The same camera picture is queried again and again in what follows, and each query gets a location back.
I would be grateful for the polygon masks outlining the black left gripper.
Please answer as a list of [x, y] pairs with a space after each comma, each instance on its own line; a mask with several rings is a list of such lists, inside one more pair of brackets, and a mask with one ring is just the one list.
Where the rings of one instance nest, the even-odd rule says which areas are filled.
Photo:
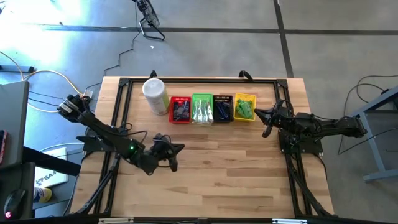
[[166, 134], [157, 133], [153, 137], [154, 145], [151, 147], [150, 151], [153, 156], [157, 158], [158, 161], [168, 160], [169, 164], [163, 166], [157, 164], [157, 167], [170, 168], [172, 172], [178, 170], [177, 154], [185, 147], [184, 144], [174, 144], [171, 142], [171, 137]]

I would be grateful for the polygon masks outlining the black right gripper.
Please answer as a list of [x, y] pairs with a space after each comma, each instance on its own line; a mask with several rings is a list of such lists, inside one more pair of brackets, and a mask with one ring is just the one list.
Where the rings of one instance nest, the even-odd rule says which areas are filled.
[[286, 122], [290, 121], [291, 119], [291, 110], [286, 107], [269, 110], [256, 108], [254, 112], [266, 126], [262, 134], [263, 137], [268, 137], [273, 127], [286, 127]]

